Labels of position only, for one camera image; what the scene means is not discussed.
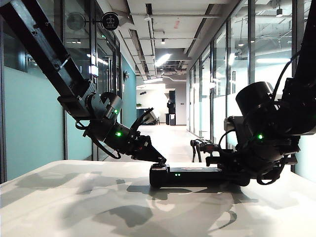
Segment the trash bin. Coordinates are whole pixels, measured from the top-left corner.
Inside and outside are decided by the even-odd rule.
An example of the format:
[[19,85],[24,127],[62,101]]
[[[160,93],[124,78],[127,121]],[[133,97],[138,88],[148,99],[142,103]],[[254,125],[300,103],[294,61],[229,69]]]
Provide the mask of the trash bin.
[[169,114],[166,114],[166,124],[169,125]]
[[170,126],[176,125],[176,114],[169,114],[169,125]]

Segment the exposed ceiling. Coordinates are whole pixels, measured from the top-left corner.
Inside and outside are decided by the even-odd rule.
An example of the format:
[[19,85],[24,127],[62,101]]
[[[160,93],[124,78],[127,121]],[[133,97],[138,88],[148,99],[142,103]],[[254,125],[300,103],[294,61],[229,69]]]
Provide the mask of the exposed ceiling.
[[[138,76],[143,80],[168,76],[174,81],[186,78],[191,59],[187,52],[200,39],[197,31],[203,21],[219,18],[220,6],[228,1],[108,0],[120,16],[119,33],[137,65]],[[166,53],[171,57],[157,67],[155,62]]]

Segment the floor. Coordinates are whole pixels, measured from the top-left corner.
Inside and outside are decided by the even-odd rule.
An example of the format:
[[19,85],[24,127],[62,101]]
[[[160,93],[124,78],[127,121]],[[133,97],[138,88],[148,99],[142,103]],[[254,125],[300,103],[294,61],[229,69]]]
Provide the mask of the floor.
[[[167,162],[192,162],[190,141],[197,139],[197,137],[188,132],[185,125],[169,126],[163,123],[160,125],[140,126],[138,130],[142,135],[151,137],[152,145],[167,159]],[[130,156],[125,155],[121,159],[106,158],[105,160],[131,161]]]

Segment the wire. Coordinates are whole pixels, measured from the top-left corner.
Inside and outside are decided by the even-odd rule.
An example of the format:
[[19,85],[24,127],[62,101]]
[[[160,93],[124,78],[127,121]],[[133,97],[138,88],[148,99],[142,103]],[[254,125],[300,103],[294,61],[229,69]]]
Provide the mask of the wire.
[[279,166],[278,168],[278,171],[277,173],[275,174],[275,176],[273,177],[273,179],[267,183],[264,183],[262,182],[262,179],[263,179],[263,173],[265,173],[265,171],[268,169],[268,168],[271,168],[273,167],[276,162],[273,162],[271,165],[269,164],[266,168],[264,169],[261,169],[259,172],[258,172],[258,175],[257,175],[257,182],[258,184],[261,184],[261,185],[269,185],[269,184],[272,184],[274,183],[279,177],[280,177],[280,174],[282,173],[284,167],[285,167],[285,163],[286,163],[286,159],[287,159],[287,156],[286,157],[283,157],[280,161],[280,164],[281,166]]
[[229,130],[229,131],[227,131],[227,132],[224,133],[224,135],[221,137],[221,139],[219,139],[218,150],[220,150],[222,153],[224,153],[224,154],[226,154],[226,155],[235,155],[235,153],[227,153],[227,152],[224,152],[223,149],[222,149],[222,147],[221,147],[221,142],[222,142],[223,138],[224,138],[227,134],[229,134],[230,132],[236,132],[236,130],[235,130],[235,129],[231,129],[231,130]]
[[272,98],[271,100],[274,101],[276,99],[276,96],[277,96],[277,89],[278,89],[278,86],[280,85],[280,82],[281,82],[281,79],[287,69],[287,67],[293,62],[293,60],[300,54],[301,51],[298,51],[296,54],[293,55],[293,57],[291,57],[290,61],[288,61],[286,63],[286,65],[284,66],[280,76],[278,77],[277,79],[277,82],[276,82],[276,86],[275,86],[275,89],[273,90],[273,94],[272,94]]
[[104,151],[106,154],[108,154],[110,157],[114,158],[114,159],[120,159],[120,153],[119,151],[115,150],[118,154],[118,156],[116,157],[115,155],[113,155],[110,151],[108,151],[104,146],[102,146],[102,144],[98,141],[98,139],[96,139],[91,133],[89,133],[88,130],[88,126],[84,126],[80,120],[76,121],[76,128],[79,130],[85,130],[87,131],[87,135],[91,138],[91,140],[94,142],[95,145],[97,145],[98,148],[100,148],[102,151]]

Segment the white table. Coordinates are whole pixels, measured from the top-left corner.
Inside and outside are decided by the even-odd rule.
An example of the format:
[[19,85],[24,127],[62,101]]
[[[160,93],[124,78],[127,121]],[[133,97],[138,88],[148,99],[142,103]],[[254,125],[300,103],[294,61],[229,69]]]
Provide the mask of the white table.
[[57,161],[6,182],[1,237],[316,236],[316,184],[291,172],[241,190],[224,183],[157,191],[150,166]]

